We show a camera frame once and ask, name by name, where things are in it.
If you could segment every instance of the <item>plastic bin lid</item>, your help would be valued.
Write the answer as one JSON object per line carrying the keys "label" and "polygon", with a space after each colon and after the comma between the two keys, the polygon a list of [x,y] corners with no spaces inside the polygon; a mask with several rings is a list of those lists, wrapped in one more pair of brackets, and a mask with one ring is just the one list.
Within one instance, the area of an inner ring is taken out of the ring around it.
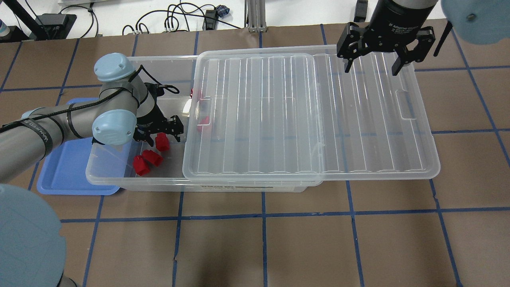
{"label": "plastic bin lid", "polygon": [[414,67],[394,53],[346,74],[335,45],[212,51],[195,70],[191,181],[429,179],[439,158]]}
{"label": "plastic bin lid", "polygon": [[[67,104],[97,100],[77,98]],[[85,169],[92,150],[92,138],[67,141],[45,159],[37,180],[37,190],[47,195],[111,195],[120,188],[93,185],[87,181]]]}
{"label": "plastic bin lid", "polygon": [[202,53],[183,174],[206,182],[320,181],[312,55]]}

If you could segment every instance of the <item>white wall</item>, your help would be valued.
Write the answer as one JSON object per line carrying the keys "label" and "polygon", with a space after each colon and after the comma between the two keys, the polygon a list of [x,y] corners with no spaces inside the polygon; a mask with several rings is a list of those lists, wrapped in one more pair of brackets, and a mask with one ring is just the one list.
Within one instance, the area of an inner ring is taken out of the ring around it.
{"label": "white wall", "polygon": [[[27,8],[24,0],[18,0]],[[58,5],[58,0],[29,0],[34,11],[40,15],[43,13],[58,13],[63,6]],[[222,20],[239,27],[244,26],[244,1],[243,0],[192,0],[189,1],[198,6],[203,4],[226,5],[231,9],[230,15]],[[136,21],[148,11],[166,10],[169,4],[177,4],[179,0],[108,0],[98,2],[93,9],[99,19],[99,33],[104,36],[121,35],[124,25],[135,25]],[[268,26],[298,26],[328,23],[344,23],[352,21],[354,15],[355,0],[266,0],[266,21]],[[377,0],[369,0],[368,19],[372,14]],[[88,29],[91,16],[81,8],[70,8],[64,11],[68,14],[76,14],[78,19],[74,24],[68,38],[78,38]],[[153,13],[145,17],[145,23],[151,33],[164,31],[163,20],[166,13]],[[178,16],[181,28],[185,27],[184,19]],[[441,5],[436,5],[430,17],[444,18]],[[8,25],[17,25],[16,18],[5,4],[0,4],[0,19]],[[191,30],[201,30],[203,19],[188,17]],[[23,23],[21,28],[28,33]],[[218,29],[230,29],[229,26],[219,23]],[[95,25],[87,37],[95,34]]]}

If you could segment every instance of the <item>red object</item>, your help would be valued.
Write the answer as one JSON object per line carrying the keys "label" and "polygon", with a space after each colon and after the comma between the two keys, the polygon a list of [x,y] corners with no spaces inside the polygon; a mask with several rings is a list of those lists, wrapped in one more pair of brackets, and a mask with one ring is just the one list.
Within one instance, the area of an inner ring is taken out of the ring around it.
{"label": "red object", "polygon": [[196,126],[196,130],[199,132],[202,132],[204,126],[208,127],[208,124],[209,124],[209,116],[207,115],[200,122],[198,122],[198,125]]}
{"label": "red object", "polygon": [[135,156],[133,167],[135,168],[136,174],[139,176],[146,175],[150,172],[149,165],[143,160],[141,155]]}
{"label": "red object", "polygon": [[160,152],[170,150],[170,142],[168,141],[165,133],[159,133],[156,136],[156,148]]}
{"label": "red object", "polygon": [[151,150],[144,150],[142,156],[146,161],[154,164],[155,166],[159,166],[163,161],[162,156]]}

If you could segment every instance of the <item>blue tray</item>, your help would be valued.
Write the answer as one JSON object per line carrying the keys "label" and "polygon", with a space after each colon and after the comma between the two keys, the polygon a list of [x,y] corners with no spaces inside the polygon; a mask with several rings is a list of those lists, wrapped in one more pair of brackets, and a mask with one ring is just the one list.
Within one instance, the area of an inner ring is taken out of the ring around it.
{"label": "blue tray", "polygon": [[[97,100],[72,99],[67,104]],[[46,195],[111,195],[120,188],[114,185],[93,185],[87,181],[85,168],[92,149],[92,138],[71,140],[54,149],[44,161],[37,190]]]}

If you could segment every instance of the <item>brown floor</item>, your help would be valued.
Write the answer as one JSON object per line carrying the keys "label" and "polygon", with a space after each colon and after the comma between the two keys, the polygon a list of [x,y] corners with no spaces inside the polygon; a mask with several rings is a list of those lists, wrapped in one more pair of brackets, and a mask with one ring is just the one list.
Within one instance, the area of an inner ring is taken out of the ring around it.
{"label": "brown floor", "polygon": [[[437,33],[445,25],[429,23]],[[92,67],[107,53],[334,44],[342,27],[270,27],[261,39],[229,30],[0,44],[0,123],[96,96]],[[65,273],[88,287],[509,286],[509,52],[510,39],[475,46],[449,36],[439,57],[415,65],[442,165],[432,181],[326,182],[300,194],[42,196],[63,222]],[[11,183],[36,192],[40,167]]]}

